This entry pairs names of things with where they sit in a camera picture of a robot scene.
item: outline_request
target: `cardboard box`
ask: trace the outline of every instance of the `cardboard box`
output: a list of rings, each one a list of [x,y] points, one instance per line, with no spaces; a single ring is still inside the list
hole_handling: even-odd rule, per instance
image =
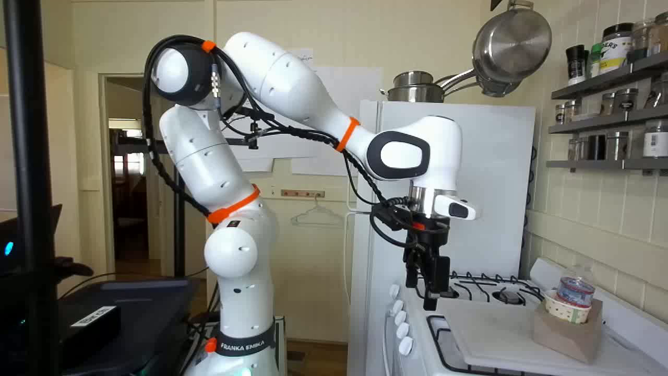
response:
[[[601,344],[604,331],[604,304],[594,299],[591,311],[584,325],[569,325],[553,317],[542,305],[539,305],[532,325],[532,339],[558,354],[563,354],[583,364],[594,364]]]

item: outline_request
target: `floor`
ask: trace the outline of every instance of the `floor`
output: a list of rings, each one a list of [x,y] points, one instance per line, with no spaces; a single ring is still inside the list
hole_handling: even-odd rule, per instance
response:
[[[149,259],[149,246],[142,234],[117,242],[115,271],[117,281],[161,278],[161,261]],[[194,281],[197,291],[191,304],[192,314],[206,309],[206,282]],[[289,340],[289,376],[345,376],[346,344]]]

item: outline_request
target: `saucepan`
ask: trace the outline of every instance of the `saucepan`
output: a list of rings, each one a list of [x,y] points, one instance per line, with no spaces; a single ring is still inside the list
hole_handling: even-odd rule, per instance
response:
[[[476,79],[487,97],[505,97],[532,76],[552,49],[552,28],[531,2],[510,9],[482,26],[471,49],[471,69],[432,82],[423,71],[395,77],[389,100],[442,103],[460,83]]]

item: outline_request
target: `kitchen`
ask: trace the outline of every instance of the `kitchen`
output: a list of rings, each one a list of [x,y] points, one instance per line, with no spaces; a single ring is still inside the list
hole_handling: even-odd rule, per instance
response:
[[[532,208],[528,212],[527,254],[523,276],[536,258],[563,268],[588,265],[599,289],[646,314],[668,319],[668,181],[660,174],[548,168],[548,161],[568,158],[568,134],[552,134],[555,100],[552,92],[568,82],[566,49],[591,47],[601,41],[608,26],[651,20],[666,10],[661,0],[536,0],[534,9],[553,28],[553,49],[539,74],[528,77],[512,97],[491,100],[476,90],[461,92],[448,103],[517,105],[536,109],[536,161]],[[77,215],[82,261],[96,271],[109,271],[109,223],[101,215],[109,208],[105,186],[105,134],[98,126],[101,76],[141,74],[151,47],[171,34],[226,41],[234,32],[263,34],[286,49],[312,49],[316,65],[323,68],[378,68],[381,89],[390,89],[395,74],[423,69],[436,77],[469,68],[469,50],[479,28],[492,18],[488,2],[382,2],[382,0],[268,0],[268,2],[115,2],[80,0],[46,2],[48,18],[46,59],[74,74],[75,152],[77,152]],[[279,163],[271,184],[292,186],[295,181]],[[329,181],[298,177],[312,189],[333,186]],[[333,208],[346,209],[337,196]],[[345,286],[313,299],[337,297],[346,305]],[[309,304],[297,305],[303,316]],[[339,329],[312,340],[346,342],[333,332],[346,332],[341,314],[322,316]]]

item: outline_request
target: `laptop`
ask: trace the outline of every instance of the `laptop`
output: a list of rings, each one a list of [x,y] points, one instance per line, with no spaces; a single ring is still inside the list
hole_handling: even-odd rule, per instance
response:
[[[50,208],[52,234],[56,234],[62,206]],[[18,244],[20,223],[18,218],[0,222],[0,276],[20,270],[25,263],[25,250]]]

